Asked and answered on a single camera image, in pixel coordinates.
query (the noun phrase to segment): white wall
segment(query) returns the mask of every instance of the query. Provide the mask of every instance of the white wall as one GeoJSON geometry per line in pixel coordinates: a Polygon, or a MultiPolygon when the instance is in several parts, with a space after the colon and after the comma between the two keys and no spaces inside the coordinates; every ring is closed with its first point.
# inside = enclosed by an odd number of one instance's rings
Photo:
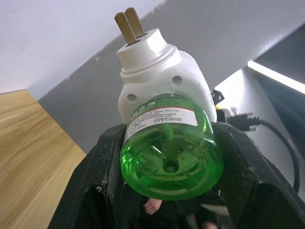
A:
{"type": "MultiPolygon", "coordinates": [[[[262,87],[252,77],[251,69],[245,68],[235,72],[216,86],[216,90],[221,91],[225,97],[225,100],[219,103],[220,107],[236,106],[241,114],[254,112],[254,116],[259,116],[262,120],[270,122],[293,142],[262,87]]],[[[262,154],[277,166],[287,181],[293,185],[293,163],[283,142],[264,126],[259,126],[256,132],[249,132],[248,135],[262,154]]],[[[305,201],[305,180],[302,179],[305,176],[305,161],[300,154],[298,156],[301,168],[299,196],[305,201]]]]}
{"type": "Polygon", "coordinates": [[[1,0],[0,94],[39,99],[120,34],[116,13],[134,6],[143,17],[161,2],[1,0]]]}

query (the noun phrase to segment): white plug-in device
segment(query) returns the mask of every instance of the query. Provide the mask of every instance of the white plug-in device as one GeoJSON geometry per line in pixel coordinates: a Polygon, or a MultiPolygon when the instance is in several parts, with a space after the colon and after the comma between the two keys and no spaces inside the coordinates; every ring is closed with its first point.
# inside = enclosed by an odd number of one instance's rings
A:
{"type": "Polygon", "coordinates": [[[134,8],[118,13],[115,20],[127,42],[117,51],[124,82],[118,101],[123,122],[142,104],[163,96],[191,100],[216,122],[212,95],[195,59],[168,44],[159,29],[145,32],[134,8]]]}

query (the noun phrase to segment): light strip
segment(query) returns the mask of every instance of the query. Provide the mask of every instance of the light strip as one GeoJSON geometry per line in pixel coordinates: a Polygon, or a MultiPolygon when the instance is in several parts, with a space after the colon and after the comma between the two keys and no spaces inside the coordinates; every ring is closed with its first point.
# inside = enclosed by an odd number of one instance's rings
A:
{"type": "Polygon", "coordinates": [[[248,67],[252,68],[253,70],[258,71],[261,74],[264,74],[265,76],[270,77],[271,79],[274,79],[282,84],[287,85],[288,87],[291,87],[291,88],[305,94],[305,84],[302,84],[298,81],[290,79],[287,76],[277,73],[269,68],[266,68],[258,63],[255,63],[254,61],[249,61],[248,67]]]}

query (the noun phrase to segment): ceiling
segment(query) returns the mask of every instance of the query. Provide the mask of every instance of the ceiling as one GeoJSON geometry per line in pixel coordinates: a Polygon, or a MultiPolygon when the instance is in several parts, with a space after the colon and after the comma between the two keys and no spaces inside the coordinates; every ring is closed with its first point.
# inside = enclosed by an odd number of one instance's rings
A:
{"type": "MultiPolygon", "coordinates": [[[[305,84],[305,26],[255,62],[305,84]]],[[[255,75],[305,159],[305,94],[258,72],[255,75]]]]}

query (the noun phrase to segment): green plastic bottle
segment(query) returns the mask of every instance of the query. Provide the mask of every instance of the green plastic bottle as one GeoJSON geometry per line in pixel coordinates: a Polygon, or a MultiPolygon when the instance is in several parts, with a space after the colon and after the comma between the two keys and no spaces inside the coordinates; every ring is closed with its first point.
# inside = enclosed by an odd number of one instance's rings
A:
{"type": "Polygon", "coordinates": [[[131,116],[121,151],[125,181],[144,196],[181,200],[208,191],[224,168],[211,123],[178,97],[147,102],[131,116]]]}

